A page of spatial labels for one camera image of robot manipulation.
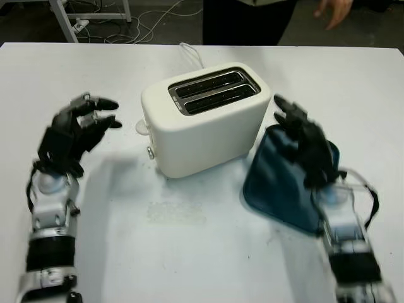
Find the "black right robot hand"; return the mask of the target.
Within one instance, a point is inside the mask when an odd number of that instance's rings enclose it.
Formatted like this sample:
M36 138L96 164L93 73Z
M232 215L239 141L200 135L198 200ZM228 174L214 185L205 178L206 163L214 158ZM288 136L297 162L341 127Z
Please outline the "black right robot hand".
M282 113L274 113L278 125L286 136L297 143L297 148L284 146L282 155L296 163L304 172L304 187L322 189L338 178L345 179L347 172L339 170L331 152L331 146L322 128L307 117L307 112L297 103L291 103L281 95L274 95L275 104Z

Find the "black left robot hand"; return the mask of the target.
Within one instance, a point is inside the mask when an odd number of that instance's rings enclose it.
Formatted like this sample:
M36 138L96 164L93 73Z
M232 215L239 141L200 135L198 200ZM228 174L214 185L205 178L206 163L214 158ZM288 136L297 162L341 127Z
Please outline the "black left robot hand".
M95 148L108 129L122 127L114 115L94 118L93 114L118 108L116 101L88 92L74 98L54 116L45 130L38 149L40 171L82 177L84 170L80 161L83 154Z

